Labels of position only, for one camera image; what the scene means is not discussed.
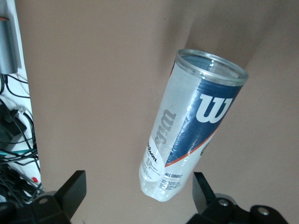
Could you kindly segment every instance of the brown surface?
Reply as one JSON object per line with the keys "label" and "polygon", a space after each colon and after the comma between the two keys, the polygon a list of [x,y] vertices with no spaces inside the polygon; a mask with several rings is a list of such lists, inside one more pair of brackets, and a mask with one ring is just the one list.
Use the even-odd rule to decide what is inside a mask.
{"label": "brown surface", "polygon": [[297,1],[17,1],[42,180],[87,171],[82,223],[185,223],[191,179],[159,203],[138,168],[180,48],[218,54],[249,81],[196,171],[240,206],[266,204],[297,223]]}

